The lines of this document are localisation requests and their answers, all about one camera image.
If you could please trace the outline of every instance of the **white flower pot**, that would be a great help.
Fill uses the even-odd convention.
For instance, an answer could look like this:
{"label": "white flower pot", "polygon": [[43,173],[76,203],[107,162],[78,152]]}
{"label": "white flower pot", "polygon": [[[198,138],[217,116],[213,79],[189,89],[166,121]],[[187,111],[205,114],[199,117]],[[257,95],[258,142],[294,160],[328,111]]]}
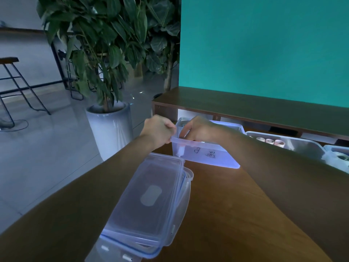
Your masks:
{"label": "white flower pot", "polygon": [[86,109],[93,136],[102,159],[105,161],[133,139],[129,103],[115,102],[110,113],[103,113],[98,105]]}

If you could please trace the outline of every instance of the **bar stool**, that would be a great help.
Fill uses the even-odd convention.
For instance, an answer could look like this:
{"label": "bar stool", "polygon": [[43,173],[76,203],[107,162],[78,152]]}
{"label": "bar stool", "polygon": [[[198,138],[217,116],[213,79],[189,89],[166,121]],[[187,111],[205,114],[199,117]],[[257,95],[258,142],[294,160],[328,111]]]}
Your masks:
{"label": "bar stool", "polygon": [[[45,111],[47,114],[51,115],[51,113],[47,110],[47,108],[44,106],[44,104],[41,102],[41,100],[38,98],[38,96],[35,94],[35,92],[33,91],[33,89],[29,86],[29,84],[27,83],[27,81],[24,79],[24,77],[22,76],[22,74],[20,73],[20,71],[16,68],[16,66],[14,65],[15,62],[19,62],[18,58],[16,57],[6,57],[6,58],[0,58],[0,64],[2,64],[7,73],[10,75],[10,77],[6,77],[6,78],[0,78],[0,80],[6,80],[6,79],[12,79],[12,81],[15,83],[16,87],[18,88],[19,92],[21,93],[21,95],[24,97],[24,100],[27,102],[28,106],[33,109],[33,110],[36,110],[36,111]],[[19,76],[13,76],[10,72],[10,70],[7,68],[6,64],[11,64],[12,67],[15,69],[15,71],[18,73]],[[19,85],[17,84],[15,78],[21,78],[23,80],[23,82],[27,85],[28,89],[33,93],[33,95],[35,96],[35,98],[39,101],[40,105],[42,106],[43,109],[35,109],[32,107],[32,105],[29,103],[27,97],[24,95],[23,91],[22,91],[22,88],[19,87]],[[2,100],[2,97],[1,97],[1,93],[0,93],[0,101],[2,103],[2,105],[4,106],[5,110],[6,110],[6,113],[7,115],[9,116],[9,118],[11,119],[12,121],[12,127],[15,126],[15,122],[13,121],[11,115],[10,115],[10,112],[8,111],[5,103],[3,102]]]}

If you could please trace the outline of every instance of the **storage bin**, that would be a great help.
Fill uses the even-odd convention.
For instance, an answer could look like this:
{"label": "storage bin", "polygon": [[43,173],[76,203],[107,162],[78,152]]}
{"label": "storage bin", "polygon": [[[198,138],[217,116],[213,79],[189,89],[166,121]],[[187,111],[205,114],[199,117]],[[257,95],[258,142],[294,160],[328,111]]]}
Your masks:
{"label": "storage bin", "polygon": [[[229,168],[239,168],[240,165],[233,157],[220,145],[209,142],[189,141],[179,138],[185,124],[190,121],[188,118],[180,118],[177,123],[177,132],[171,137],[172,152],[174,156],[198,163],[205,163],[214,166]],[[245,134],[244,128],[240,124],[220,122],[211,120],[213,123],[233,128]]]}
{"label": "storage bin", "polygon": [[324,149],[326,153],[322,158],[325,160],[326,164],[349,174],[349,160],[345,156],[349,156],[349,147],[325,145]]}
{"label": "storage bin", "polygon": [[104,261],[151,259],[172,243],[194,177],[183,164],[181,158],[151,153],[138,167],[95,245]]}
{"label": "storage bin", "polygon": [[247,131],[246,135],[253,138],[262,137],[274,141],[281,140],[285,143],[284,149],[292,150],[311,159],[323,161],[322,156],[325,154],[325,150],[315,141],[254,131]]}

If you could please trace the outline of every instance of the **potted plant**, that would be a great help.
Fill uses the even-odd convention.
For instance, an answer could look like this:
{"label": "potted plant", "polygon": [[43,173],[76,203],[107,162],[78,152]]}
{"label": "potted plant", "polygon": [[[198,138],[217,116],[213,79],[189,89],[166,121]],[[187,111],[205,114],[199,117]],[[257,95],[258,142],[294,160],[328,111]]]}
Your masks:
{"label": "potted plant", "polygon": [[174,62],[179,63],[180,13],[181,0],[147,1],[146,66],[152,73],[165,75],[164,92],[171,89]]}
{"label": "potted plant", "polygon": [[103,160],[133,138],[128,103],[120,101],[118,83],[145,59],[146,3],[135,0],[38,0],[48,42],[57,35],[72,61],[75,86],[85,96],[97,92],[87,117]]}

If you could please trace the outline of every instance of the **left hand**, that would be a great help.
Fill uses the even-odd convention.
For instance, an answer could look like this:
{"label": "left hand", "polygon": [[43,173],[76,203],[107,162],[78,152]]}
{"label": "left hand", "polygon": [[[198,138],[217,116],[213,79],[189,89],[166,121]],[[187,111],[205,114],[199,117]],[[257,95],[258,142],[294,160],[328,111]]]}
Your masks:
{"label": "left hand", "polygon": [[140,136],[148,136],[151,138],[154,149],[170,143],[171,136],[176,133],[176,126],[168,118],[154,115],[144,121],[144,127]]}

